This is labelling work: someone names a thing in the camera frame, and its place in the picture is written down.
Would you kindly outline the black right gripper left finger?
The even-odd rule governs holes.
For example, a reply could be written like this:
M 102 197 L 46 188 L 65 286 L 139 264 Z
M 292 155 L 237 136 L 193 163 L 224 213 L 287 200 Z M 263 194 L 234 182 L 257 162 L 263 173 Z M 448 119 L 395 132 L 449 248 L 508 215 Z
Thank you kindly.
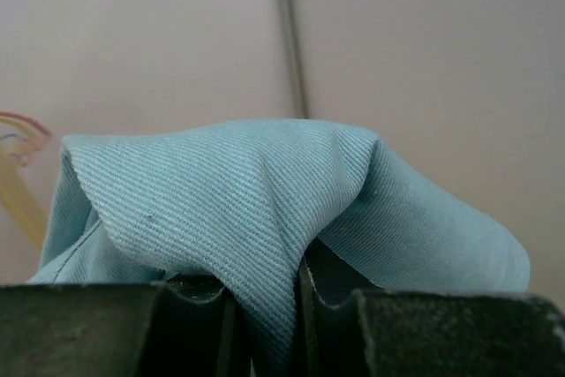
M 4 286 L 1 374 L 245 376 L 245 326 L 211 277 Z

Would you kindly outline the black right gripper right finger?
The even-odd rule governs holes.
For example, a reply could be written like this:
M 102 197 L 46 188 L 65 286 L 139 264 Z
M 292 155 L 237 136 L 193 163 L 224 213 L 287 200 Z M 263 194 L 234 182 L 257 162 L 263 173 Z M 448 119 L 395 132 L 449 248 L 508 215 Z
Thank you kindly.
M 301 376 L 561 376 L 564 316 L 513 293 L 383 290 L 320 241 L 298 269 Z

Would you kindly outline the light blue trousers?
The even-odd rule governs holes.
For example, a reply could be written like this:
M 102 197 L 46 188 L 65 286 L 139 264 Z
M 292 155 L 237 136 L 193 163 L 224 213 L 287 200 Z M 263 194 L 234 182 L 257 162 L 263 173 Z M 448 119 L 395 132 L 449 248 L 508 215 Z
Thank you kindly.
M 527 252 L 370 130 L 248 120 L 151 136 L 70 135 L 34 283 L 217 277 L 251 324 L 260 376 L 290 365 L 294 284 L 321 239 L 394 290 L 511 291 Z

